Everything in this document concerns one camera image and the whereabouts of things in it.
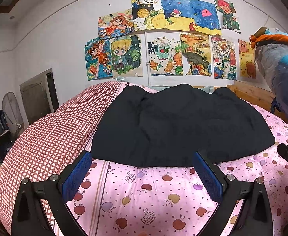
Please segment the black large jacket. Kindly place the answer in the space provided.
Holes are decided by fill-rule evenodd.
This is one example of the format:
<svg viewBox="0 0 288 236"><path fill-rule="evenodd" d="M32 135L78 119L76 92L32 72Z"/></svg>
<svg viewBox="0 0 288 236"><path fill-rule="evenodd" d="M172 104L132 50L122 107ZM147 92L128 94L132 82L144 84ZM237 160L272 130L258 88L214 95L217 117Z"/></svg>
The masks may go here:
<svg viewBox="0 0 288 236"><path fill-rule="evenodd" d="M104 113L91 154L136 167L190 167L197 151L220 163L274 143L263 116L226 87L209 94L181 84L151 94L127 86Z"/></svg>

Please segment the landscape cliff drawing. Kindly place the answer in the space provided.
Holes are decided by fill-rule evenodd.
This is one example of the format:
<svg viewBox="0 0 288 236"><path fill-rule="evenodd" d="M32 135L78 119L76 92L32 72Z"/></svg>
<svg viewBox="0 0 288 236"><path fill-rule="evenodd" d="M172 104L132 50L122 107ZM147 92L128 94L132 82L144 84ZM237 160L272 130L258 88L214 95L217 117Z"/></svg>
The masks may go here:
<svg viewBox="0 0 288 236"><path fill-rule="evenodd" d="M180 33L182 55L189 65L186 75L211 76L211 49L208 35Z"/></svg>

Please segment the blue sea beach drawing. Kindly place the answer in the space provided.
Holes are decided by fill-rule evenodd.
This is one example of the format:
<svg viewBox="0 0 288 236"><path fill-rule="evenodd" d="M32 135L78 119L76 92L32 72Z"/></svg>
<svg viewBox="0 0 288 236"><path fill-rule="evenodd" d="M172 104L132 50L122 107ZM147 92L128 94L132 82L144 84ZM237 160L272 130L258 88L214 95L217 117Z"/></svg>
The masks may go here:
<svg viewBox="0 0 288 236"><path fill-rule="evenodd" d="M221 35L216 6L201 0L161 0L165 28Z"/></svg>

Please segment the red checkered quilt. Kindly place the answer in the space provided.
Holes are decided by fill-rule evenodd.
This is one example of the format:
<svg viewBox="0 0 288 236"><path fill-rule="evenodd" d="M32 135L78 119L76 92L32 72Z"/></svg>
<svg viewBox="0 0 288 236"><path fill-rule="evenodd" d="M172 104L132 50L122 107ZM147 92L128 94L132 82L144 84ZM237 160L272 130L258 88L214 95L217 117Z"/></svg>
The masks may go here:
<svg viewBox="0 0 288 236"><path fill-rule="evenodd" d="M56 112L32 123L17 138L0 167L0 220L8 232L21 180L46 180L71 163L84 150L104 112L124 87L125 83L117 81L90 86Z"/></svg>

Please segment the moon night drawing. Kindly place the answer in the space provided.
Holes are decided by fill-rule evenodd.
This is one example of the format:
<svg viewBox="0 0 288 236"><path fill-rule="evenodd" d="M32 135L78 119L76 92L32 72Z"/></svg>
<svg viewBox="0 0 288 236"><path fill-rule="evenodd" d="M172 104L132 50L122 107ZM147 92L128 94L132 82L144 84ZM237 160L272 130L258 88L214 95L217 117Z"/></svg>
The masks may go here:
<svg viewBox="0 0 288 236"><path fill-rule="evenodd" d="M161 0L131 0L131 5L134 31L166 28Z"/></svg>

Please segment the anime girl swimming drawing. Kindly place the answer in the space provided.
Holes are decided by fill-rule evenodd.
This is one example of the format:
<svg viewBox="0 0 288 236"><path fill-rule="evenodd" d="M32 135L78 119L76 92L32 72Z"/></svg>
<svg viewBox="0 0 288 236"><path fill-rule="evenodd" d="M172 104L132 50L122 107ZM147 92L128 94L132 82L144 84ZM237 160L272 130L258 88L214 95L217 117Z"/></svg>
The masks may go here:
<svg viewBox="0 0 288 236"><path fill-rule="evenodd" d="M109 40L99 37L88 41L84 47L87 79L112 78L112 60Z"/></svg>

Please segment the yellow bear drawing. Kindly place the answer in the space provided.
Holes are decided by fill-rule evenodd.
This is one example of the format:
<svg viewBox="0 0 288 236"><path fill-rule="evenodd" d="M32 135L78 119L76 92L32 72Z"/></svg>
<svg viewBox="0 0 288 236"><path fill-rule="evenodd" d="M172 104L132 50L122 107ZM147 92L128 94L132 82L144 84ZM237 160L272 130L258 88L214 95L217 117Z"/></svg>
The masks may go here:
<svg viewBox="0 0 288 236"><path fill-rule="evenodd" d="M238 40L240 75L241 77L256 79L255 51L247 41Z"/></svg>

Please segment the red-haired kid drawing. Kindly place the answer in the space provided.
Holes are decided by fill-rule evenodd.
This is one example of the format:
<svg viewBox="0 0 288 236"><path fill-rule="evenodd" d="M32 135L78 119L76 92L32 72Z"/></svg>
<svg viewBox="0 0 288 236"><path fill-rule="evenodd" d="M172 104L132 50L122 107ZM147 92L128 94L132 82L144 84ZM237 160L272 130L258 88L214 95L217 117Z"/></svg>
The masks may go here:
<svg viewBox="0 0 288 236"><path fill-rule="evenodd" d="M223 28L241 33L240 24L236 14L236 9L232 2L225 0L214 0L218 12L222 13Z"/></svg>

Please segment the pink apple-print bedsheet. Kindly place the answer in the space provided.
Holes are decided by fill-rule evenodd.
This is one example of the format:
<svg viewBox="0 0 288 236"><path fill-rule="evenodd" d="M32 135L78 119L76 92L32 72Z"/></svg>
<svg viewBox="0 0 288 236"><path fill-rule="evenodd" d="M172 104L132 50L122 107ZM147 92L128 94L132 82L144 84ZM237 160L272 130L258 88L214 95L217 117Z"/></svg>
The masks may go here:
<svg viewBox="0 0 288 236"><path fill-rule="evenodd" d="M220 169L247 182L264 181L274 234L288 219L288 163L277 146ZM87 235L197 235L217 204L191 167L138 168L93 159L67 203Z"/></svg>

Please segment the grey standing fan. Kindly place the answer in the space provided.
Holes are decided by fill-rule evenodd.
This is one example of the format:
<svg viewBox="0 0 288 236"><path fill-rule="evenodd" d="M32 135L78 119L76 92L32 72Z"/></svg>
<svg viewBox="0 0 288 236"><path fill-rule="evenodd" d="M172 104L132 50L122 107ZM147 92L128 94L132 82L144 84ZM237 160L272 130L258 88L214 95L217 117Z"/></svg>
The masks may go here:
<svg viewBox="0 0 288 236"><path fill-rule="evenodd" d="M2 111L4 112L12 136L18 138L24 132L25 124L13 92L8 92L4 95L2 99Z"/></svg>

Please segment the wooden bed frame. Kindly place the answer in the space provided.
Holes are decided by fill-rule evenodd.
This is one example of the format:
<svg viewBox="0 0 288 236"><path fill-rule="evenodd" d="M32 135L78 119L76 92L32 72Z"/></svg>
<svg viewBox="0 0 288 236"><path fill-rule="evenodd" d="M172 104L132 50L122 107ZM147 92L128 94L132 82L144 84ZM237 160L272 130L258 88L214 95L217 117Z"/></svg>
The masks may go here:
<svg viewBox="0 0 288 236"><path fill-rule="evenodd" d="M234 92L237 97L271 111L271 103L275 98L271 91L238 80L234 84L228 84L226 87Z"/></svg>

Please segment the plastic-wrapped grey bedding bundle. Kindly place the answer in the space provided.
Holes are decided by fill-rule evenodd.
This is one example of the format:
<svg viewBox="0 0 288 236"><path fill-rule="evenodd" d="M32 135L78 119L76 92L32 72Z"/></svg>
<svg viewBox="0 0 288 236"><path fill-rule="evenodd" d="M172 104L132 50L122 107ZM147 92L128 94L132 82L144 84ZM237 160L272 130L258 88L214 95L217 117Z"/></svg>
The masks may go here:
<svg viewBox="0 0 288 236"><path fill-rule="evenodd" d="M271 113L278 110L288 119L288 45L273 43L256 47L255 62L275 95Z"/></svg>

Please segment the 2024 dragon drawing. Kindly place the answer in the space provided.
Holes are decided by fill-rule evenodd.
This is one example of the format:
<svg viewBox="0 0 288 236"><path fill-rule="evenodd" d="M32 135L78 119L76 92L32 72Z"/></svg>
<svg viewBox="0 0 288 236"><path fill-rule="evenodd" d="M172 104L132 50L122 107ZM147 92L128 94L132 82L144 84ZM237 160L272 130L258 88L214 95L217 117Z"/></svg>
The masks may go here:
<svg viewBox="0 0 288 236"><path fill-rule="evenodd" d="M232 41L211 37L212 57L214 62L214 79L236 80L236 52Z"/></svg>

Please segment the fruit drink drawing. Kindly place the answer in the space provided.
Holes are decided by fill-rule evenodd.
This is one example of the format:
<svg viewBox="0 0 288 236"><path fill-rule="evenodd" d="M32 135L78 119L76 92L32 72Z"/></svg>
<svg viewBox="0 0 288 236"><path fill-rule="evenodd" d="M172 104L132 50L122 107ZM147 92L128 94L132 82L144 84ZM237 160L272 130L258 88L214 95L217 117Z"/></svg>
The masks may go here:
<svg viewBox="0 0 288 236"><path fill-rule="evenodd" d="M148 35L148 62L152 76L182 76L181 39L178 32Z"/></svg>

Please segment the blond boy drawing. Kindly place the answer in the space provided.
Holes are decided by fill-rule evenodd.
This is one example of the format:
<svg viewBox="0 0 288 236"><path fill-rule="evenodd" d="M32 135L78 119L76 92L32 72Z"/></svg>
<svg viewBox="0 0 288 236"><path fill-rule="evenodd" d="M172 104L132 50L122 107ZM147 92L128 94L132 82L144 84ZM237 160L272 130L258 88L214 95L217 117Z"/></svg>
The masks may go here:
<svg viewBox="0 0 288 236"><path fill-rule="evenodd" d="M110 41L113 78L142 77L141 39L138 35L116 37Z"/></svg>

